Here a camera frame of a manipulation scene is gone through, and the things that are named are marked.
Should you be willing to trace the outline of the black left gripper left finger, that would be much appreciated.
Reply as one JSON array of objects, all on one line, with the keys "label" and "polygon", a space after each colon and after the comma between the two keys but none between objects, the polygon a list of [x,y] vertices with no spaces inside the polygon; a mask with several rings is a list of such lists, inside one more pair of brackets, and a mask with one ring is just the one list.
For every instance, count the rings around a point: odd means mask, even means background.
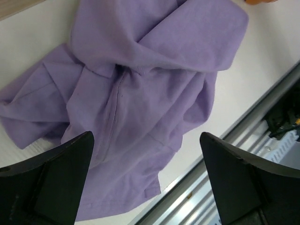
[{"label": "black left gripper left finger", "polygon": [[2,225],[73,225],[94,147],[91,131],[0,169]]}]

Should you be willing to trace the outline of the purple t shirt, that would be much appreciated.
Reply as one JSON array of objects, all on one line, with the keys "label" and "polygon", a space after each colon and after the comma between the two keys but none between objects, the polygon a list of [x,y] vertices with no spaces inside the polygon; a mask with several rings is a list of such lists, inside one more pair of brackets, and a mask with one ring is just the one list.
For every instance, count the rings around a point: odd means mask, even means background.
[{"label": "purple t shirt", "polygon": [[16,146],[95,138],[77,221],[126,213],[160,193],[158,173],[210,116],[248,15],[230,0],[82,0],[68,44],[0,92]]}]

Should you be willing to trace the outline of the aluminium frame rail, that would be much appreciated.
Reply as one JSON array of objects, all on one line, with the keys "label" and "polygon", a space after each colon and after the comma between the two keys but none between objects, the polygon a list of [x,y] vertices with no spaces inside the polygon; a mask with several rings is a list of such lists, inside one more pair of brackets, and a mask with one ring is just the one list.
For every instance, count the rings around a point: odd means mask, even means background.
[{"label": "aluminium frame rail", "polygon": [[134,225],[297,225],[300,222],[300,67],[295,65]]}]

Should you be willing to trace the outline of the wooden clothes rack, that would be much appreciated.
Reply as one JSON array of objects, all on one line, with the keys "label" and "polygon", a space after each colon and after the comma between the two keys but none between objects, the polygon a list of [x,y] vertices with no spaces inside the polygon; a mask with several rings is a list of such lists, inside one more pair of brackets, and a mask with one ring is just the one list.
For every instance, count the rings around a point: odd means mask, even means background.
[{"label": "wooden clothes rack", "polygon": [[45,0],[0,0],[0,20],[7,19],[44,1]]}]

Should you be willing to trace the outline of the orange plastic basket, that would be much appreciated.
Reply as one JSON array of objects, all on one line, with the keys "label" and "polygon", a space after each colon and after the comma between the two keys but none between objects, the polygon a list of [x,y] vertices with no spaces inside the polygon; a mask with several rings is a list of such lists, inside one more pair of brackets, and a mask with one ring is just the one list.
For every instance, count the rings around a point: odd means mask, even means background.
[{"label": "orange plastic basket", "polygon": [[272,3],[277,0],[244,0],[244,1],[249,5],[257,5],[257,4],[261,4],[261,3]]}]

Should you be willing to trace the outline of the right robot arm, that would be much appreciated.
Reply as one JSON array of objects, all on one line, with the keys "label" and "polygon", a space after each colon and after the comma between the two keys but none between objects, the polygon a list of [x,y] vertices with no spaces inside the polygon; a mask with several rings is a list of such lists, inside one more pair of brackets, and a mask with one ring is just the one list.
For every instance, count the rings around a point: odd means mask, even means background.
[{"label": "right robot arm", "polygon": [[292,130],[300,130],[300,93],[290,93],[282,97],[264,117],[270,138],[281,140]]}]

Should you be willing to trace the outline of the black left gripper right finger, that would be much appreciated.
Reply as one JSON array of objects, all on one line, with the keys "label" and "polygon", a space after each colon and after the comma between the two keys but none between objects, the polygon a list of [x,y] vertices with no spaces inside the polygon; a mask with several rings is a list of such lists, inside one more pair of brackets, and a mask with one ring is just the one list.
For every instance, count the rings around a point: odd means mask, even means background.
[{"label": "black left gripper right finger", "polygon": [[298,225],[300,172],[203,132],[200,145],[221,223]]}]

